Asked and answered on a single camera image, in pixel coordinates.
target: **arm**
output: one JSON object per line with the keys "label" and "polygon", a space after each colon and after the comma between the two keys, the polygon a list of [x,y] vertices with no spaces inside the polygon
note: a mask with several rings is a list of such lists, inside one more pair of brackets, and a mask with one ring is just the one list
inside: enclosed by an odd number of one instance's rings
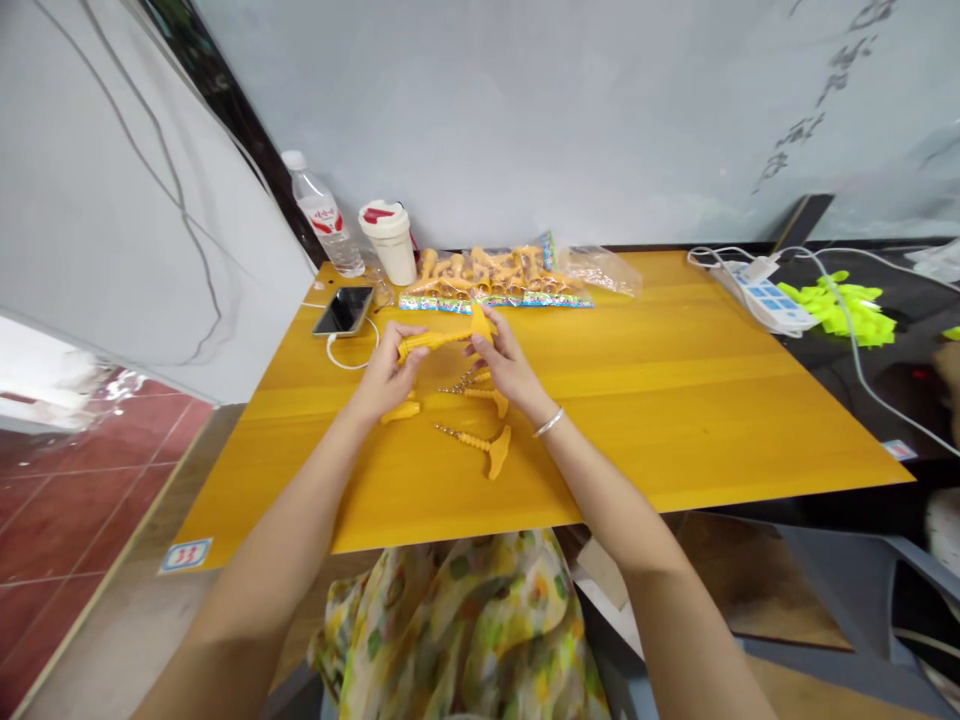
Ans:
{"label": "arm", "polygon": [[426,330],[387,325],[350,402],[240,546],[135,718],[259,717],[293,614],[329,553],[357,453],[429,353],[415,349],[400,369],[397,347]]}
{"label": "arm", "polygon": [[[540,428],[560,406],[543,389],[506,320],[496,346],[471,346],[497,388]],[[672,718],[774,718],[746,658],[680,545],[643,494],[564,416],[542,436],[590,530],[630,594],[657,709]]]}
{"label": "arm", "polygon": [[950,391],[950,404],[953,405],[950,429],[953,444],[960,448],[960,342],[947,343],[937,350],[933,356],[933,364]]}

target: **lime green plastic part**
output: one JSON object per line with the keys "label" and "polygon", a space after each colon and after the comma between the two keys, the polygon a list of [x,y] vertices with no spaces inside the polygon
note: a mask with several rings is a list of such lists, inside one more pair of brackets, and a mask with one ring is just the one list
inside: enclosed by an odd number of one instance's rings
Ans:
{"label": "lime green plastic part", "polygon": [[[850,277],[846,270],[840,270],[830,276],[843,297],[853,320],[853,332],[860,347],[880,347],[889,345],[896,340],[894,330],[897,321],[888,318],[880,312],[880,306],[874,301],[883,294],[881,288],[868,288],[863,285],[841,284]],[[817,280],[814,287],[797,288],[779,283],[777,285],[784,295],[801,305],[804,310],[820,321],[824,331],[831,335],[850,337],[850,328],[843,309],[837,304],[837,296],[830,289],[830,282],[825,277]],[[952,328],[943,333],[951,340],[960,340],[960,327]]]}

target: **screw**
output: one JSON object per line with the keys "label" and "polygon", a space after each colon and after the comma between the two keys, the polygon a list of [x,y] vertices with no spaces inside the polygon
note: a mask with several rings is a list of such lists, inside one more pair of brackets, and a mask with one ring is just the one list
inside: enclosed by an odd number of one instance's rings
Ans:
{"label": "screw", "polygon": [[459,431],[459,430],[451,430],[451,429],[448,428],[448,427],[444,427],[444,426],[441,425],[440,423],[434,423],[433,426],[434,426],[437,430],[439,430],[440,432],[445,432],[447,435],[453,435],[455,438],[459,438],[459,437],[460,437],[460,431]]}

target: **bangle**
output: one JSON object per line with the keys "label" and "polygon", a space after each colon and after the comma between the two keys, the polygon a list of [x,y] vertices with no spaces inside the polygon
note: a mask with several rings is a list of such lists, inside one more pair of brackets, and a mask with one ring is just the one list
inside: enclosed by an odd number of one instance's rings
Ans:
{"label": "bangle", "polygon": [[552,418],[550,418],[549,420],[547,420],[547,422],[544,424],[544,426],[543,426],[542,428],[540,428],[539,430],[537,430],[537,431],[533,434],[533,436],[534,436],[534,437],[540,437],[540,436],[543,435],[545,432],[547,432],[550,428],[552,428],[554,425],[556,425],[558,422],[560,422],[560,418],[563,417],[564,412],[565,412],[565,411],[564,411],[564,409],[563,409],[563,406],[561,406],[560,409],[557,410],[557,414],[554,415],[554,416],[553,416]]}

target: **wooden table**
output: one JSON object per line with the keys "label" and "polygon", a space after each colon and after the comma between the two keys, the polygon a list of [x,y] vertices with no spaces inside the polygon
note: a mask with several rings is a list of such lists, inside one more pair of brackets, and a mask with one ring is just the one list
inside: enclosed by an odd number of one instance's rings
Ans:
{"label": "wooden table", "polygon": [[[661,512],[907,482],[913,478],[834,398],[682,252],[622,256],[644,279],[639,301],[597,290],[593,310],[507,309],[546,389]],[[326,304],[329,263],[305,302]],[[301,307],[176,542],[212,538],[223,566],[296,473],[360,372],[333,366]],[[386,308],[373,316],[436,330],[469,318]],[[369,324],[334,345],[364,362]],[[525,418],[511,409],[510,454],[496,481],[486,456],[433,423],[494,436],[493,403],[440,394],[466,370],[462,345],[420,371],[423,411],[371,434],[347,488],[334,552],[507,532],[581,520]]]}

